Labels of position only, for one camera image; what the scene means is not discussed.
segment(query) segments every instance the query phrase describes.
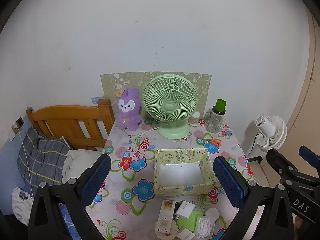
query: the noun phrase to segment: orange scissors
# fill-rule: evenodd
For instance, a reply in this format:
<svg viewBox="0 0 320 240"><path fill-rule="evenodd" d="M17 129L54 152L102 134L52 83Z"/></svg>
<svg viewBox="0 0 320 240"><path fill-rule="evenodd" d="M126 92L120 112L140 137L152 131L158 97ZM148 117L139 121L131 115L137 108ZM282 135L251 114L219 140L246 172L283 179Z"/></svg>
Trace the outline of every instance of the orange scissors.
<svg viewBox="0 0 320 240"><path fill-rule="evenodd" d="M207 142L211 142L211 143L215 144L218 147L221 146L221 140L220 139L204 139L203 138L203 140L205 140Z"/></svg>

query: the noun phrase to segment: wooden bed frame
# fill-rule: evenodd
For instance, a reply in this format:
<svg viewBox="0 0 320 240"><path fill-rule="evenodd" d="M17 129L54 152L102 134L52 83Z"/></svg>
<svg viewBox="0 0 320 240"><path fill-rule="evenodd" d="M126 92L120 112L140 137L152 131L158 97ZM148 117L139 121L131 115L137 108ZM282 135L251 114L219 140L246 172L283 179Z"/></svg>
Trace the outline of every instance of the wooden bed frame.
<svg viewBox="0 0 320 240"><path fill-rule="evenodd" d="M74 149L96 150L93 147L104 147L106 139L101 135L97 120L103 121L108 135L115 121L109 99L100 99L98 107L48 106L35 112L28 109L26 113L38 132L47 137L64 136ZM79 120L84 122L90 138L85 137Z"/></svg>

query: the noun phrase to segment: sticker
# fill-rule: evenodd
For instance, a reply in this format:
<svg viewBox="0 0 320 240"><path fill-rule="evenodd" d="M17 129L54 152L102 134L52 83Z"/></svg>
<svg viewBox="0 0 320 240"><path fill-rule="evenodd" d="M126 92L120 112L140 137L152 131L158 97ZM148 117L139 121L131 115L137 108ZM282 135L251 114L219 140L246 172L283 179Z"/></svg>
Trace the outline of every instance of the sticker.
<svg viewBox="0 0 320 240"><path fill-rule="evenodd" d="M97 104L99 99L105 99L105 97L103 96L103 97L91 98L92 104L93 104L93 105Z"/></svg>
<svg viewBox="0 0 320 240"><path fill-rule="evenodd" d="M116 92L116 96L117 96L117 97L121 97L122 94L123 94L123 92L124 92L124 88L118 89L118 91Z"/></svg>
<svg viewBox="0 0 320 240"><path fill-rule="evenodd" d="M171 210L172 206L173 206L173 201L166 200L166 201L164 201L163 209L164 210Z"/></svg>

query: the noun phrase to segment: floral tablecloth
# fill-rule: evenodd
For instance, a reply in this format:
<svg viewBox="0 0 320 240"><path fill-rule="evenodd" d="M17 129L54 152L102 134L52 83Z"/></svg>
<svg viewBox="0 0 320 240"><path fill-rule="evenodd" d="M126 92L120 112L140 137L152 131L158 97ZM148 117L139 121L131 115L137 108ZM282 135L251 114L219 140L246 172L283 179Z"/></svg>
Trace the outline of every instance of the floral tablecloth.
<svg viewBox="0 0 320 240"><path fill-rule="evenodd" d="M156 240L155 223L158 220L164 198L155 197L153 192L153 171L155 150L158 148L201 148L209 150L212 160L223 156L228 163L241 172L245 179L255 179L244 153L224 120L217 134L206 131L200 119L196 127L182 139L170 140L157 130L144 133L156 127L153 119L143 119L136 131L121 130L113 126L103 152L112 160L111 171L101 185L92 205L86 208L90 218L107 240ZM196 204L196 209L205 212L215 207L220 217L214 228L212 240L218 240L237 213L223 188L218 185L208 194L170 198L186 200ZM250 239L262 214L258 209L255 219L244 237Z"/></svg>

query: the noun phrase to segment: white wall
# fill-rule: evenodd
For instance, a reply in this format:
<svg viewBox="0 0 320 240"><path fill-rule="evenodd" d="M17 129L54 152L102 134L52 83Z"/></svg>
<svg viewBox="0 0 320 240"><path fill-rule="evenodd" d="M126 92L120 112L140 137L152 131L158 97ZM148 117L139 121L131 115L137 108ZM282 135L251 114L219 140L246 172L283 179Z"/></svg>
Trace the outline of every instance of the white wall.
<svg viewBox="0 0 320 240"><path fill-rule="evenodd" d="M288 121L308 52L301 0L23 0L0 35L0 147L28 106L90 105L127 71L212 74L207 108L225 99L251 142L261 113Z"/></svg>

